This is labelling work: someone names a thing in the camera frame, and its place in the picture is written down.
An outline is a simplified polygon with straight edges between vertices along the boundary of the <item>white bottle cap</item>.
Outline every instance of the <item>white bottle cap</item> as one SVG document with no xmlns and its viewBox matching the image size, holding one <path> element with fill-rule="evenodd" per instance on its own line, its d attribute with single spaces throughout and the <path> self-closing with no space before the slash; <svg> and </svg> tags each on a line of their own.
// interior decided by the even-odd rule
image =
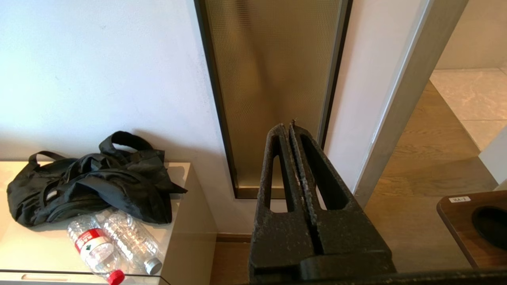
<svg viewBox="0 0 507 285">
<path fill-rule="evenodd" d="M 162 269 L 162 262 L 158 258 L 154 257 L 144 262 L 144 267 L 149 275 L 153 275 Z"/>
</svg>

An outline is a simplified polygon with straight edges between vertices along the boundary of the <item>black bag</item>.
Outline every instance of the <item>black bag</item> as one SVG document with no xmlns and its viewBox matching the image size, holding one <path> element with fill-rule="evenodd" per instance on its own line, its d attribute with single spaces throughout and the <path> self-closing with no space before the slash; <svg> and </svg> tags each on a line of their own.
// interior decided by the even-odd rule
<svg viewBox="0 0 507 285">
<path fill-rule="evenodd" d="M 137 152 L 117 150 L 113 144 Z M 30 156 L 7 187 L 12 217 L 32 227 L 114 206 L 148 223 L 170 223 L 169 194 L 186 190 L 171 182 L 164 167 L 164 151 L 122 131 L 106 138 L 99 149 L 99 154 L 80 159 L 46 151 Z M 37 154 L 56 161 L 40 166 Z"/>
</svg>

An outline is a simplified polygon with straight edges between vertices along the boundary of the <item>plastic water bottle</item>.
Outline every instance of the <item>plastic water bottle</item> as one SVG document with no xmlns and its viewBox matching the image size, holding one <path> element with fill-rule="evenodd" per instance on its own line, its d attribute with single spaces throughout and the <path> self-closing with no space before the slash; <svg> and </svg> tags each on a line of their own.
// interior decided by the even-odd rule
<svg viewBox="0 0 507 285">
<path fill-rule="evenodd" d="M 125 274 L 119 269 L 118 252 L 95 217 L 76 217 L 68 225 L 67 233 L 81 259 L 94 274 L 102 276 L 110 285 L 118 285 L 125 279 Z"/>
<path fill-rule="evenodd" d="M 129 261 L 130 266 L 153 275 L 160 271 L 162 262 L 159 245 L 148 230 L 131 215 L 120 210 L 101 213 L 102 229 Z"/>
</svg>

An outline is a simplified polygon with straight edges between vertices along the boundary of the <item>wooden stand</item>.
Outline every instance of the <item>wooden stand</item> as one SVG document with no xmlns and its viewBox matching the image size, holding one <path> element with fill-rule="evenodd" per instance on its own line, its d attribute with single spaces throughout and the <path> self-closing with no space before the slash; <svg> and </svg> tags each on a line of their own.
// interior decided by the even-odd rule
<svg viewBox="0 0 507 285">
<path fill-rule="evenodd" d="M 507 210 L 507 191 L 444 197 L 437 211 L 473 267 L 507 266 L 507 251 L 483 239 L 472 224 L 472 213 L 481 206 Z"/>
</svg>

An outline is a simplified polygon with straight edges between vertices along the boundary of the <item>tile floor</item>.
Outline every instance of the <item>tile floor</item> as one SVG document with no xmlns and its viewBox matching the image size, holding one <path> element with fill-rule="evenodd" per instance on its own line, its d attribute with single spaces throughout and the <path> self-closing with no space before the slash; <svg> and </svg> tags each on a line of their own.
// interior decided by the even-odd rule
<svg viewBox="0 0 507 285">
<path fill-rule="evenodd" d="M 507 69 L 441 69 L 430 81 L 482 151 L 507 125 Z"/>
</svg>

